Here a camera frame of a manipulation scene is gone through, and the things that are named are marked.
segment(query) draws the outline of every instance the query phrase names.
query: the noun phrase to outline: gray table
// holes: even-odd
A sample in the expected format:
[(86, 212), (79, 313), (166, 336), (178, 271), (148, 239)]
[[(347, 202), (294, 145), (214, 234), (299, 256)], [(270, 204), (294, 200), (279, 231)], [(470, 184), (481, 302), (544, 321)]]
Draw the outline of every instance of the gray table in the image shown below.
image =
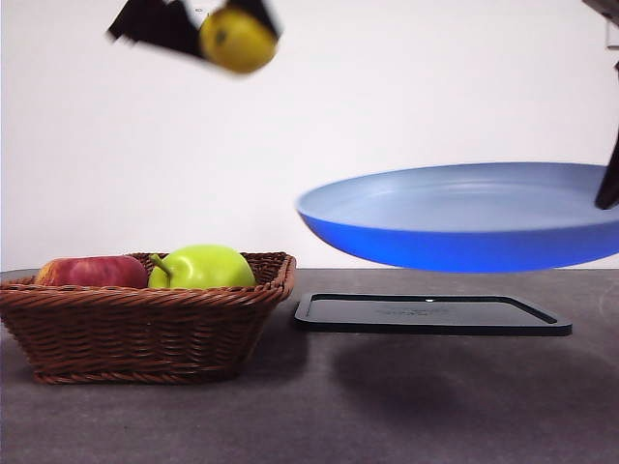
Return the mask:
[[(507, 294), (565, 337), (304, 333), (306, 292)], [(2, 462), (616, 463), (619, 270), (299, 270), (236, 380), (43, 386), (2, 332)]]

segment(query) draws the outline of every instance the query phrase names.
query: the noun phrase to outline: yellow fruit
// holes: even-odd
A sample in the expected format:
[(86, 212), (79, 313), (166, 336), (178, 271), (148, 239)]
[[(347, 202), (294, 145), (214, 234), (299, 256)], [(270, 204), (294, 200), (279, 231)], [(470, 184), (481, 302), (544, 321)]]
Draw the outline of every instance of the yellow fruit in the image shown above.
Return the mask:
[(207, 59), (235, 73), (252, 73), (269, 63), (278, 39), (251, 14), (224, 7), (200, 27), (200, 46)]

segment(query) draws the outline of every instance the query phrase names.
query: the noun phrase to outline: brown wicker basket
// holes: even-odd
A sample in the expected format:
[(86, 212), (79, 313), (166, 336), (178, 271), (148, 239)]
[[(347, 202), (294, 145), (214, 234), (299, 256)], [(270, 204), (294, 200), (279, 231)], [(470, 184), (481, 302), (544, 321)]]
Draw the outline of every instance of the brown wicker basket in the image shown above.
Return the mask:
[[(150, 273), (148, 255), (132, 253)], [(253, 287), (49, 287), (34, 285), (31, 276), (2, 283), (0, 316), (41, 383), (229, 379), (241, 372), (269, 314), (294, 285), (294, 257), (243, 255), (256, 277)]]

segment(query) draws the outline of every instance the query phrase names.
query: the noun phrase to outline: blue plate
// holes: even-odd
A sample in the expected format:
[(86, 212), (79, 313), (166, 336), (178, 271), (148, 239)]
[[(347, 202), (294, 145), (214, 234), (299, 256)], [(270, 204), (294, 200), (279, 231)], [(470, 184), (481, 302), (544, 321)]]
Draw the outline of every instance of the blue plate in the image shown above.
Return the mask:
[(499, 162), (372, 174), (296, 204), (327, 244), (369, 261), (497, 273), (585, 263), (619, 252), (619, 208), (594, 199), (604, 166)]

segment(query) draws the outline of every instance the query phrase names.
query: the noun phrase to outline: black square tray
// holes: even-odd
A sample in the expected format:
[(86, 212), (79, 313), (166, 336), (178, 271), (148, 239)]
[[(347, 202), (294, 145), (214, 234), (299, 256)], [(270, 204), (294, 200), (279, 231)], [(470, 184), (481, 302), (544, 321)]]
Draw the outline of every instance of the black square tray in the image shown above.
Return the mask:
[(470, 335), (569, 335), (572, 323), (508, 296), (312, 293), (294, 315), (304, 330)]

